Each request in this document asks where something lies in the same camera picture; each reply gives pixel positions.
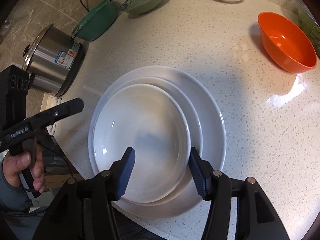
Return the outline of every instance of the person's arm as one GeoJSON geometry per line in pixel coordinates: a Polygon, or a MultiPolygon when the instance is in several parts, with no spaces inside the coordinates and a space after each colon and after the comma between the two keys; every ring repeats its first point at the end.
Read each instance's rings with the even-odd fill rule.
{"type": "MultiPolygon", "coordinates": [[[[31,163],[30,153],[4,157],[0,167],[0,211],[2,212],[29,212],[30,200],[20,184],[18,172],[27,168],[31,163]]],[[[36,162],[32,173],[35,176],[33,186],[40,193],[44,192],[46,182],[44,177],[42,153],[36,147],[36,162]]]]}

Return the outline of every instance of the green object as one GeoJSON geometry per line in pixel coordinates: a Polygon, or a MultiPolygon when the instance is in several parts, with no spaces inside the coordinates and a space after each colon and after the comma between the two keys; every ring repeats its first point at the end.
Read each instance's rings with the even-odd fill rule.
{"type": "Polygon", "coordinates": [[[119,8],[120,12],[140,14],[154,9],[161,0],[126,0],[119,8]]]}
{"type": "Polygon", "coordinates": [[[308,36],[315,51],[320,57],[320,27],[308,8],[297,1],[299,27],[308,36]]]}
{"type": "Polygon", "coordinates": [[[72,35],[85,41],[93,41],[101,36],[118,14],[110,2],[111,0],[104,0],[88,12],[74,28],[72,35]]]}

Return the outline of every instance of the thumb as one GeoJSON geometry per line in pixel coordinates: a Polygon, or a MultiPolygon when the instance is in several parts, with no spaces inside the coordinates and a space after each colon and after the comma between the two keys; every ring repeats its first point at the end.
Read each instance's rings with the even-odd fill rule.
{"type": "Polygon", "coordinates": [[[20,180],[17,173],[26,169],[30,163],[31,156],[29,152],[23,152],[15,156],[7,154],[3,162],[3,174],[7,182],[14,187],[18,187],[20,180]]]}

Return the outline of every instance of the white plate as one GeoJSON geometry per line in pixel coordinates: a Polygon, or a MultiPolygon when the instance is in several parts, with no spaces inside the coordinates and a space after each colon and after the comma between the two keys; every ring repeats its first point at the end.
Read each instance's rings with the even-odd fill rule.
{"type": "MultiPolygon", "coordinates": [[[[214,169],[222,170],[226,156],[226,131],[221,112],[212,95],[198,80],[182,70],[166,66],[147,66],[130,71],[116,80],[102,95],[93,112],[88,135],[88,147],[94,174],[99,173],[99,171],[92,150],[92,132],[101,107],[117,87],[129,80],[148,76],[163,78],[171,82],[190,99],[198,113],[202,128],[202,158],[209,161],[214,169]]],[[[161,205],[141,206],[129,203],[124,199],[115,202],[115,205],[138,217],[165,219],[176,217],[189,211],[198,205],[201,200],[202,198],[198,195],[196,186],[191,180],[180,195],[161,205]]]]}
{"type": "Polygon", "coordinates": [[[124,199],[149,203],[167,196],[185,174],[190,155],[187,120],[164,90],[134,84],[114,93],[93,132],[98,170],[109,170],[127,147],[136,152],[124,199]]]}
{"type": "MultiPolygon", "coordinates": [[[[201,125],[199,121],[199,116],[192,105],[189,98],[175,85],[170,83],[167,80],[156,78],[156,77],[142,77],[142,78],[135,78],[132,80],[129,80],[128,82],[124,83],[123,85],[117,87],[110,96],[114,95],[117,91],[120,89],[123,89],[127,86],[133,85],[133,84],[150,84],[156,87],[161,88],[165,92],[167,92],[170,96],[173,97],[173,99],[177,102],[177,104],[181,107],[181,110],[183,111],[188,127],[190,130],[190,138],[191,138],[191,146],[195,147],[197,151],[199,152],[199,155],[202,155],[202,149],[203,149],[203,139],[202,139],[202,130],[201,125]]],[[[167,196],[150,203],[139,203],[139,205],[146,205],[146,206],[153,206],[153,205],[160,205],[163,203],[166,203],[176,196],[178,196],[181,191],[186,187],[186,185],[189,183],[189,181],[192,179],[191,172],[189,170],[189,167],[187,168],[184,177],[180,181],[180,183],[176,186],[176,188],[170,192],[167,196]]]]}

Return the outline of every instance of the orange bowl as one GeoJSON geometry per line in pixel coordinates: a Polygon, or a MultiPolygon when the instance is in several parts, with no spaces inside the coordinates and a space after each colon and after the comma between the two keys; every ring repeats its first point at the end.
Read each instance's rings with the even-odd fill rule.
{"type": "Polygon", "coordinates": [[[315,49],[292,21],[273,12],[262,12],[258,23],[262,44],[280,67],[292,73],[302,73],[316,67],[315,49]]]}

